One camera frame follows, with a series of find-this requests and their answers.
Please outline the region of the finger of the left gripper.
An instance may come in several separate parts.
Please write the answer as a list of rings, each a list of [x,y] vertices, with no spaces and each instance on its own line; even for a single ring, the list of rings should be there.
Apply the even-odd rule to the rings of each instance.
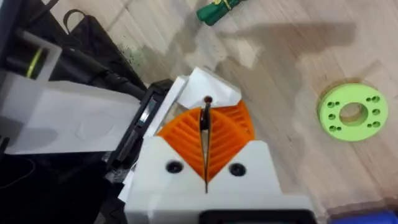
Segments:
[[[254,126],[241,90],[204,68],[194,68],[177,103],[187,109],[205,107],[205,98],[211,98],[211,108],[237,124],[250,138],[255,138]]]

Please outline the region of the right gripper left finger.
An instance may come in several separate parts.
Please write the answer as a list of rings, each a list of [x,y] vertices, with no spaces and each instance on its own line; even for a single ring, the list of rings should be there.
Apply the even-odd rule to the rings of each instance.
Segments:
[[[200,108],[185,111],[144,140],[129,199],[150,195],[206,197],[200,118]]]

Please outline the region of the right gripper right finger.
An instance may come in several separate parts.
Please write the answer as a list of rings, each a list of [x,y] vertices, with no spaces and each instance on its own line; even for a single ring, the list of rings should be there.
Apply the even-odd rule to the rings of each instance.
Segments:
[[[210,111],[206,168],[208,194],[281,194],[269,146],[255,138],[245,107]]]

